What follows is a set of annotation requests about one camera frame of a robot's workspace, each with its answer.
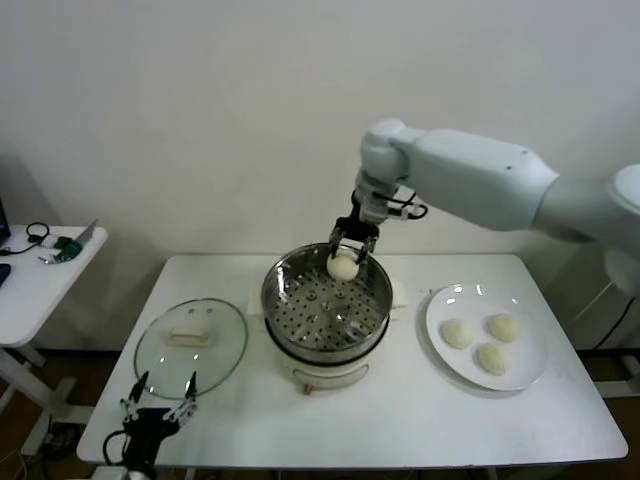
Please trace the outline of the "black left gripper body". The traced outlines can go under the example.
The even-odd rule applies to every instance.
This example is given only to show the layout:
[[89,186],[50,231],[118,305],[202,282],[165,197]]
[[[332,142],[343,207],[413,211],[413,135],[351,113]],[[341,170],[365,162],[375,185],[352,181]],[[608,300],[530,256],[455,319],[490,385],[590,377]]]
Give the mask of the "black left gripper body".
[[144,408],[123,423],[128,444],[122,456],[128,470],[153,470],[162,442],[176,434],[168,408]]

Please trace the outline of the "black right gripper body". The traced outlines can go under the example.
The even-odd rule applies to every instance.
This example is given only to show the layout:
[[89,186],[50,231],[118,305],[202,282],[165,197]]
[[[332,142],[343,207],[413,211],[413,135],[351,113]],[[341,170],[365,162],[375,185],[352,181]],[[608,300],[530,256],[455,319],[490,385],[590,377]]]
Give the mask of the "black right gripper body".
[[350,213],[339,217],[335,222],[334,244],[345,239],[363,245],[375,244],[380,235],[380,226],[392,216],[389,200],[389,196],[376,192],[365,195],[353,192]]

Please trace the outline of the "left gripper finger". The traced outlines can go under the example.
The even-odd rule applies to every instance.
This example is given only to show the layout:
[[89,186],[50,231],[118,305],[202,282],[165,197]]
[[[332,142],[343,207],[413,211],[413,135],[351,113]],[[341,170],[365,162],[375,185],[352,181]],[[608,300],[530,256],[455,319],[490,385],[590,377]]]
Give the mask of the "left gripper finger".
[[138,418],[138,403],[146,389],[149,371],[145,371],[143,375],[133,385],[129,396],[120,400],[120,405],[124,411],[123,423],[133,422]]
[[187,382],[183,401],[167,414],[167,420],[178,426],[184,426],[197,410],[197,396],[197,372],[194,371]]

